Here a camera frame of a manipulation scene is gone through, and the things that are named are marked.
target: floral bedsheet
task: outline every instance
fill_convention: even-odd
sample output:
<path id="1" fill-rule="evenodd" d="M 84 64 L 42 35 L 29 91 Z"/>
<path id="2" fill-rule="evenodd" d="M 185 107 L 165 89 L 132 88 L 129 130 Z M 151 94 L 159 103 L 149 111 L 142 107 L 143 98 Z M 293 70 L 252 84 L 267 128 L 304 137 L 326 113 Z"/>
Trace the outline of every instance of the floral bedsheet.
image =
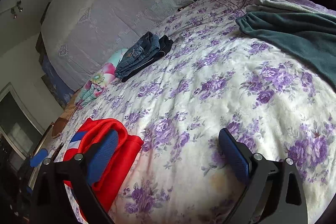
<path id="1" fill-rule="evenodd" d="M 288 0 L 321 11 L 307 0 Z M 155 32 L 170 53 L 104 93 L 69 121 L 51 151 L 88 118 L 116 118 L 144 140 L 109 215 L 118 223 L 221 223 L 243 190 L 218 148 L 227 127 L 269 160 L 291 157 L 310 224 L 336 192 L 336 97 L 312 70 L 251 39 L 235 19 L 252 0 L 198 0 Z M 67 189 L 76 216 L 78 206 Z"/>

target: folded red clothing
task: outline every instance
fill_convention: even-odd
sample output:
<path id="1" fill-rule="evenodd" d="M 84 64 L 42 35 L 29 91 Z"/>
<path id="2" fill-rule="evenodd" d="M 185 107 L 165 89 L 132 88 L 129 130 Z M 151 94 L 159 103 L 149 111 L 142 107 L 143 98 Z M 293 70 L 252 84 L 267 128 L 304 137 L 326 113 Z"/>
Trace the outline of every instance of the folded red clothing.
<path id="1" fill-rule="evenodd" d="M 118 145 L 100 180 L 92 185 L 92 190 L 106 212 L 112 206 L 113 200 L 143 145 L 140 137 L 128 135 L 124 125 L 116 119 L 93 121 L 88 118 L 72 138 L 63 159 L 63 161 L 70 160 L 77 153 L 85 153 L 92 144 L 100 142 L 111 130 L 118 133 Z M 69 181 L 64 183 L 71 187 Z"/>

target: curtain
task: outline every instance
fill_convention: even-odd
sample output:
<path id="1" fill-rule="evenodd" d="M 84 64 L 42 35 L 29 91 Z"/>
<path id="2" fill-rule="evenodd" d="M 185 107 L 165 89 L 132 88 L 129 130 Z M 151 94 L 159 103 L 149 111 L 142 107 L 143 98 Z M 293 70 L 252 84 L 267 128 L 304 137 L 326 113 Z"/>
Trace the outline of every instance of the curtain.
<path id="1" fill-rule="evenodd" d="M 146 31 L 193 2 L 53 0 L 42 26 L 48 57 L 62 80 L 77 90 L 115 51 L 131 47 Z"/>

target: window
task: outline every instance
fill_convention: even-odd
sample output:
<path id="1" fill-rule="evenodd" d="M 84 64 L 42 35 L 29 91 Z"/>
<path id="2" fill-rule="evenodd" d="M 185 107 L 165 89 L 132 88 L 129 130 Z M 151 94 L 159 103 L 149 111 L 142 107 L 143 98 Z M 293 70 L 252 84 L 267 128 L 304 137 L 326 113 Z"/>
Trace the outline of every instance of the window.
<path id="1" fill-rule="evenodd" d="M 0 132 L 7 142 L 24 160 L 34 151 L 43 131 L 8 83 L 0 92 Z"/>

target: metal bolt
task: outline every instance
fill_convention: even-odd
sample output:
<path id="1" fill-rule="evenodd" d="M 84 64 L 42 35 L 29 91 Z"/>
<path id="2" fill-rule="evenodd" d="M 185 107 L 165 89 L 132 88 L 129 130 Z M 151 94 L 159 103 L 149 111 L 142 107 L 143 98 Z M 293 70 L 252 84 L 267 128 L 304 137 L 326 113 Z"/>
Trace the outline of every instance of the metal bolt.
<path id="1" fill-rule="evenodd" d="M 75 155 L 74 158 L 75 158 L 75 160 L 81 160 L 83 157 L 84 157 L 83 154 L 78 153 L 78 154 Z"/>
<path id="2" fill-rule="evenodd" d="M 48 165 L 49 163 L 51 163 L 51 158 L 46 158 L 43 160 L 44 165 Z"/>
<path id="3" fill-rule="evenodd" d="M 286 162 L 289 164 L 289 165 L 292 165 L 294 162 L 291 158 L 286 158 Z"/>
<path id="4" fill-rule="evenodd" d="M 262 159 L 263 159 L 262 154 L 259 154 L 259 153 L 255 153 L 255 154 L 253 155 L 253 157 L 254 157 L 256 160 L 262 160 Z"/>

